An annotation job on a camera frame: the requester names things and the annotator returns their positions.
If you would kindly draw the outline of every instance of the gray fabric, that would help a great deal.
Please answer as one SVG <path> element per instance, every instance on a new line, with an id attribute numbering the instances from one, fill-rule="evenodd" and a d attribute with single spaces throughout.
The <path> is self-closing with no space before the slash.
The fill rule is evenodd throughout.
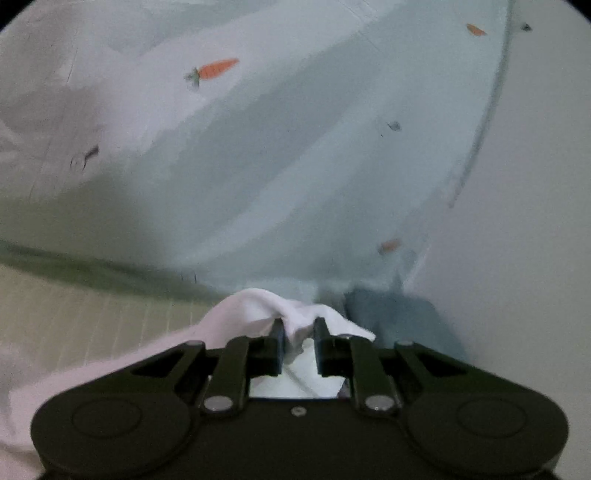
<path id="1" fill-rule="evenodd" d="M 412 340 L 444 355 L 466 362 L 460 340 L 427 300 L 394 292 L 355 289 L 345 295 L 348 318 L 376 335 L 374 344 L 392 348 Z"/>

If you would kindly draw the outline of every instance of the white cloth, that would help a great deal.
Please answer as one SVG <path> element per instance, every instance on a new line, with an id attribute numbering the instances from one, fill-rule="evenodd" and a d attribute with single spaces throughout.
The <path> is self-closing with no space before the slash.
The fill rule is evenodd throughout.
<path id="1" fill-rule="evenodd" d="M 203 340 L 207 348 L 221 348 L 237 336 L 266 335 L 273 319 L 281 317 L 291 352 L 301 349 L 278 378 L 262 377 L 251 385 L 253 397 L 336 396 L 341 378 L 321 378 L 316 371 L 313 343 L 307 339 L 313 322 L 323 317 L 333 335 L 348 333 L 374 340 L 373 333 L 343 318 L 326 305 L 305 305 L 286 300 L 266 290 L 249 289 L 216 305 L 197 325 L 163 336 L 153 343 L 120 358 L 56 372 L 36 382 L 17 385 L 8 392 L 9 425 L 0 429 L 0 478 L 29 480 L 40 475 L 41 466 L 31 461 L 33 443 L 29 432 L 35 411 L 50 397 L 95 378 L 114 372 L 187 340 Z"/>

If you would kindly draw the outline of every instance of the light blue fabric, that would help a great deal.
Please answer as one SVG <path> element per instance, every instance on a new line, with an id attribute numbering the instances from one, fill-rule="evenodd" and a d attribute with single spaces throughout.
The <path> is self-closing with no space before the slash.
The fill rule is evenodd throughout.
<path id="1" fill-rule="evenodd" d="M 345 308 L 351 321 L 376 335 L 374 344 L 379 348 L 412 340 L 467 362 L 460 340 L 427 300 L 359 288 L 345 295 Z"/>

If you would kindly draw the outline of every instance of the dark blue fabric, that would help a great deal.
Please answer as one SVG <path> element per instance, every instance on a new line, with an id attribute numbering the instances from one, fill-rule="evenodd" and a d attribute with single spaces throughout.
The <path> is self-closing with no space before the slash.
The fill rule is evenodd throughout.
<path id="1" fill-rule="evenodd" d="M 345 309 L 349 320 L 376 335 L 374 344 L 379 348 L 412 340 L 467 362 L 460 340 L 427 300 L 359 288 L 345 295 Z"/>

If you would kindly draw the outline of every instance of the round joint cover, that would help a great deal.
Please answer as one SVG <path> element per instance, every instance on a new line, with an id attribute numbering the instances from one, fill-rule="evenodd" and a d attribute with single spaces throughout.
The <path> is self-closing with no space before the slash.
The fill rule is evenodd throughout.
<path id="1" fill-rule="evenodd" d="M 405 417 L 416 444 L 456 474 L 522 475 L 564 448 L 568 424 L 552 401 L 515 393 L 425 393 Z"/>
<path id="2" fill-rule="evenodd" d="M 44 463 L 73 478 L 103 480 L 140 475 L 182 445 L 191 417 L 173 393 L 65 392 L 31 422 Z"/>

